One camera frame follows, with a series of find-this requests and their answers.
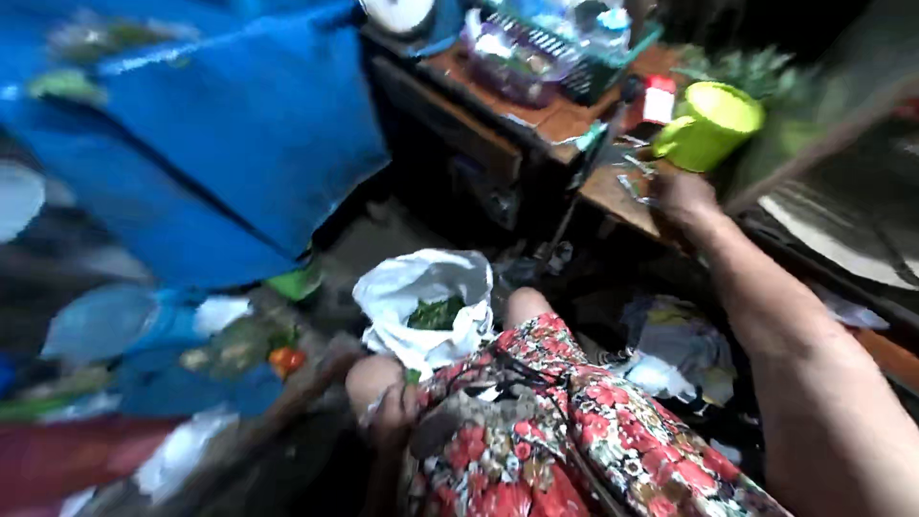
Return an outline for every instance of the wooden drawer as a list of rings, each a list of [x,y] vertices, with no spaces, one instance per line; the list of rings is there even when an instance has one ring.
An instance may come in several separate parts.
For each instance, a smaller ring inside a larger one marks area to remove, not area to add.
[[[412,114],[448,145],[478,162],[496,182],[507,186],[516,181],[519,148],[386,58],[373,58],[371,67],[374,78],[397,108]]]

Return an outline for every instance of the orange vegetable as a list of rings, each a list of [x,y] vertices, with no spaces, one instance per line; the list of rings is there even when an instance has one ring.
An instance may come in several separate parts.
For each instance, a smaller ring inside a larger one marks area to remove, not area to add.
[[[268,355],[268,363],[271,364],[271,369],[282,379],[286,379],[288,375],[296,372],[304,362],[306,362],[305,353],[286,347],[274,350]]]

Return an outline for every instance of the fabric pile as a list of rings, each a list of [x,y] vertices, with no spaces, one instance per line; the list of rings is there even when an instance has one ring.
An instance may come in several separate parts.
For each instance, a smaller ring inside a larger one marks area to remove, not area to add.
[[[733,396],[736,372],[727,339],[691,303],[673,296],[643,296],[628,304],[622,323],[635,350],[614,373],[651,396],[724,406]]]

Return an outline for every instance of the white plastic bag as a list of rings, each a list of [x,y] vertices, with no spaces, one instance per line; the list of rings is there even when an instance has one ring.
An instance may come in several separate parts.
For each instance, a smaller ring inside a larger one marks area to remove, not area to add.
[[[479,348],[492,336],[492,266],[478,251],[422,249],[383,260],[360,277],[352,295],[370,318],[362,338],[377,353],[393,353],[406,368],[430,377]],[[454,294],[466,306],[452,330],[415,330],[405,325],[418,301],[438,302]]]
[[[170,432],[134,472],[138,490],[150,496],[154,505],[172,497],[195,469],[210,439],[238,420],[238,414],[224,407],[195,413],[191,420]]]

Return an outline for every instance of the knee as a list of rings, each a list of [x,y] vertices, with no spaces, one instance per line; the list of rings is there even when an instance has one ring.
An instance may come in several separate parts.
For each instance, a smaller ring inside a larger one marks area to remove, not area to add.
[[[507,298],[509,305],[528,306],[528,305],[548,305],[546,297],[532,287],[521,287],[511,293]]]
[[[552,311],[546,297],[532,287],[521,287],[507,298],[505,328],[516,327],[525,321]]]
[[[345,379],[345,390],[355,416],[360,418],[386,388],[402,379],[402,366],[391,356],[371,355],[356,362]]]

